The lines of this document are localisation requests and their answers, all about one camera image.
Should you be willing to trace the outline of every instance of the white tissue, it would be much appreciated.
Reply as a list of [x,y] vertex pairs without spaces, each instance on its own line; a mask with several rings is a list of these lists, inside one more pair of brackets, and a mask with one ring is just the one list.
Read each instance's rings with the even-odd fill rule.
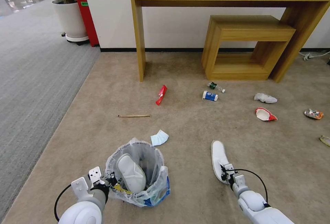
[[273,104],[277,102],[276,98],[264,93],[257,93],[256,95],[254,95],[254,100],[260,100],[261,102],[267,104]]
[[159,130],[157,134],[150,136],[153,146],[159,146],[167,141],[169,138],[168,134],[163,130]]

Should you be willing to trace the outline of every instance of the plastic bag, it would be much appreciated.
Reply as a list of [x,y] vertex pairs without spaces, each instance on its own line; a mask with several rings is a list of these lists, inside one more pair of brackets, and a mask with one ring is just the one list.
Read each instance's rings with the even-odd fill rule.
[[119,178],[121,173],[116,168],[116,162],[124,153],[129,153],[132,160],[144,171],[147,189],[138,194],[127,194],[124,191],[110,188],[113,193],[109,194],[109,196],[111,198],[124,200],[139,207],[156,206],[171,192],[168,169],[164,166],[162,153],[150,143],[139,141],[136,138],[133,138],[129,143],[118,148],[106,162],[106,177],[110,178],[110,174],[114,172],[118,183],[123,189],[126,189],[125,183]]

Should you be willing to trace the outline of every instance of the plant pot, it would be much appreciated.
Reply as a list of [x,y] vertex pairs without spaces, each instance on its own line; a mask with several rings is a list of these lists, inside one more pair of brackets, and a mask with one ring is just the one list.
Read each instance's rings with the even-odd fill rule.
[[84,21],[81,17],[78,3],[63,4],[64,0],[53,0],[55,12],[69,42],[88,40]]

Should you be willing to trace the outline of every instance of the black cable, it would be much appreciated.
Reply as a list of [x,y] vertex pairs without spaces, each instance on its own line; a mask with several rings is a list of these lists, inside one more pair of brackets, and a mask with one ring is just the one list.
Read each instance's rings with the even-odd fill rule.
[[259,177],[258,174],[254,173],[253,171],[246,170],[246,169],[232,169],[232,170],[226,170],[226,171],[247,171],[247,172],[252,173],[253,175],[257,176],[257,177],[260,179],[260,181],[262,182],[262,185],[263,185],[264,188],[265,188],[265,192],[266,192],[266,202],[268,203],[268,192],[267,192],[266,185],[264,184],[264,181],[262,181],[262,179]]
[[71,187],[71,184],[69,184],[67,187],[65,187],[65,189],[62,190],[62,192],[58,195],[58,197],[57,197],[57,199],[56,199],[56,201],[55,201],[55,205],[54,205],[54,215],[55,215],[55,219],[56,219],[58,222],[59,222],[59,218],[58,218],[58,216],[57,216],[57,211],[56,211],[57,203],[58,203],[59,199],[61,198],[61,196],[63,195],[63,193],[64,193],[68,188],[70,188],[70,187]]

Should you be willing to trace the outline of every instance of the trash bin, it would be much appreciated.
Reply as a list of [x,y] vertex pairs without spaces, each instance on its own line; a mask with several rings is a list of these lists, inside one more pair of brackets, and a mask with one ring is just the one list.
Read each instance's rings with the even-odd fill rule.
[[90,14],[87,0],[77,0],[81,16],[83,18],[90,45],[92,47],[99,45],[92,15]]
[[126,191],[111,187],[109,197],[121,199],[139,207],[156,206],[171,192],[169,187],[168,169],[164,166],[164,158],[159,149],[150,143],[133,138],[129,143],[119,147],[106,162],[106,177],[111,178],[114,173],[116,181],[122,189],[127,189],[116,168],[117,160],[128,153],[138,164],[146,176],[146,190],[138,194],[128,194]]

